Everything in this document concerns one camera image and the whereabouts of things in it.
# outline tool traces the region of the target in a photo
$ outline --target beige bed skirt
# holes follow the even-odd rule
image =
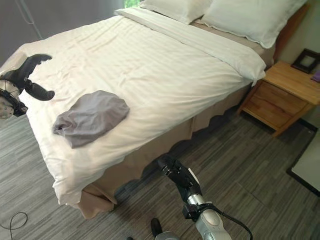
[[[82,190],[77,206],[84,218],[91,219],[100,212],[112,211],[117,204],[115,192],[119,187],[139,179],[144,168],[154,159],[167,153],[177,142],[191,139],[193,132],[208,127],[212,117],[223,115],[226,110],[239,104],[249,88],[250,85],[247,85],[231,93],[224,100],[130,153],[123,162],[105,170],[101,178]]]

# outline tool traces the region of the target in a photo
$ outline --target purple object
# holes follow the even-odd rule
[[[320,83],[320,70],[316,71],[311,80],[316,81],[317,83]]]

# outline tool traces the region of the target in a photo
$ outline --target cable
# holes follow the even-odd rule
[[[253,240],[254,239],[254,236],[252,235],[252,232],[250,231],[250,229],[240,220],[222,212],[220,215],[226,217],[227,219],[230,219],[231,221],[233,221],[234,223],[240,225],[241,227],[243,227],[250,235],[250,240]]]
[[[216,211],[218,214],[220,214],[221,216],[224,216],[226,217],[227,219],[230,219],[231,221],[233,221],[234,223],[240,225],[241,227],[243,227],[250,235],[250,240],[253,240],[254,239],[254,236],[252,235],[252,232],[250,231],[250,229],[240,220],[224,213],[223,211],[221,211],[220,209],[218,209],[215,205],[211,205],[209,207],[210,209]]]
[[[43,40],[44,38],[42,37],[42,35],[41,35],[41,33],[40,33],[37,25],[35,24],[35,20],[34,20],[32,14],[31,14],[31,12],[30,12],[27,4],[25,3],[25,0],[19,0],[19,1],[18,1],[18,0],[15,0],[15,4],[17,5],[17,7],[18,7],[18,9],[19,9],[19,11],[20,11],[20,14],[21,14],[23,20],[24,20],[27,24],[32,25],[35,33],[36,33],[37,36],[38,36],[38,38],[39,38],[40,40]]]
[[[17,226],[17,227],[15,227],[15,228],[13,228],[13,227],[12,227],[12,222],[13,222],[14,218],[15,218],[16,216],[18,216],[19,214],[25,215],[25,221],[24,221],[24,223],[23,223],[21,226]],[[9,227],[2,226],[1,224],[0,224],[0,227],[4,228],[4,229],[6,229],[6,230],[10,230],[11,240],[14,240],[14,238],[12,237],[12,230],[17,230],[17,229],[22,228],[24,225],[26,225],[27,221],[28,221],[28,215],[27,215],[25,212],[20,211],[20,212],[17,212],[15,215],[13,215],[13,216],[11,217],[10,226],[9,226]]]

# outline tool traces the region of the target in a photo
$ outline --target white pillow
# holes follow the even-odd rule
[[[201,21],[271,48],[287,20],[307,0],[213,0]]]
[[[144,0],[140,7],[189,24],[205,14],[211,3],[212,0]]]

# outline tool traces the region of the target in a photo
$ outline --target folded gray fabric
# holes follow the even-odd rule
[[[123,99],[99,90],[83,95],[69,111],[60,114],[52,131],[64,136],[71,148],[77,148],[113,129],[127,116],[129,110]]]

